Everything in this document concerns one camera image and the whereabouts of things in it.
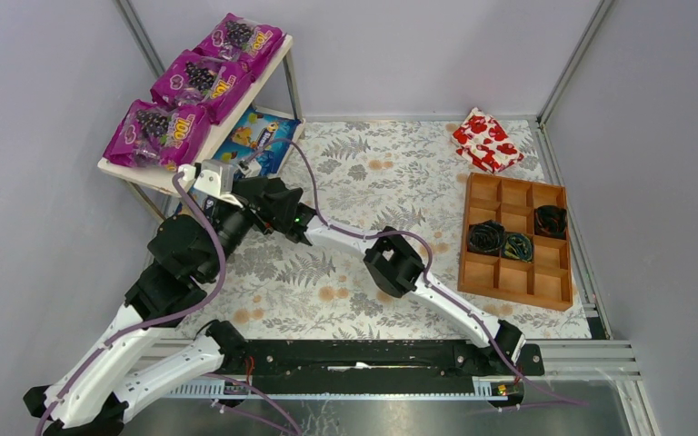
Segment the blue candy bag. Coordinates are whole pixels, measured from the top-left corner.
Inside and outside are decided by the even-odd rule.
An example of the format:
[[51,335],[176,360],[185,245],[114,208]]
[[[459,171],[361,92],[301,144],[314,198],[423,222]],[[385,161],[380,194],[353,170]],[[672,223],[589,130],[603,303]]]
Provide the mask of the blue candy bag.
[[257,174],[278,174],[290,153],[290,145],[283,142],[272,144],[272,141],[296,141],[302,132],[303,122],[300,120],[249,107],[221,143],[213,158],[221,162],[240,161],[262,145],[264,150],[255,158],[261,166]]
[[232,193],[234,166],[220,165],[215,168],[198,169],[196,166],[184,164],[179,167],[181,181],[189,182],[194,191],[195,202],[205,214],[210,213],[218,205],[231,205],[236,209],[244,209],[243,202]]

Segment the purple candy bag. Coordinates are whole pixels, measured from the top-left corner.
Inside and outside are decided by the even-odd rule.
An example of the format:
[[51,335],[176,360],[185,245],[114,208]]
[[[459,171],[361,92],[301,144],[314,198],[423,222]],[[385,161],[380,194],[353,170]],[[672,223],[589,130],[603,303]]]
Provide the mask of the purple candy bag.
[[191,163],[211,127],[209,114],[197,105],[167,108],[135,100],[103,152],[123,167],[163,167],[175,171]]
[[212,124],[221,124],[252,82],[253,75],[239,62],[184,50],[156,79],[150,93],[156,104],[166,107],[202,107]]
[[194,48],[194,52],[222,61],[237,62],[256,80],[284,38],[285,32],[279,27],[229,13]]

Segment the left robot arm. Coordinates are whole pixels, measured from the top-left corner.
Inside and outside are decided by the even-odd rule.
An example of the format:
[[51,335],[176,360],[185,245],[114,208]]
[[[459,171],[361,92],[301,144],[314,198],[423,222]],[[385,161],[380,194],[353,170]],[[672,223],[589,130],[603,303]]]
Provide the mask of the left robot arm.
[[187,164],[174,176],[187,213],[165,219],[148,243],[152,262],[125,293],[114,319],[61,380],[24,397],[39,435],[117,435],[173,388],[249,363],[230,322],[213,320],[180,352],[150,367],[136,363],[188,315],[221,291],[226,260],[255,225],[254,207],[228,164]]

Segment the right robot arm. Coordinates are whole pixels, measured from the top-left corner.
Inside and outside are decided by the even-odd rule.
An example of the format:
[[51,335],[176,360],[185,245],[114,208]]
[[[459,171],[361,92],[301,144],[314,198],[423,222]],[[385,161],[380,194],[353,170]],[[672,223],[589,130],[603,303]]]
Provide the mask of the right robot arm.
[[394,298],[417,300],[454,324],[477,347],[508,366],[515,364],[526,344],[521,330],[510,322],[478,309],[449,289],[430,271],[409,243],[430,247],[418,235],[385,227],[372,233],[343,228],[323,218],[319,210],[301,202],[304,190],[289,189],[278,178],[252,177],[234,183],[232,194],[261,232],[281,233],[301,243],[348,253],[360,259],[377,288]]

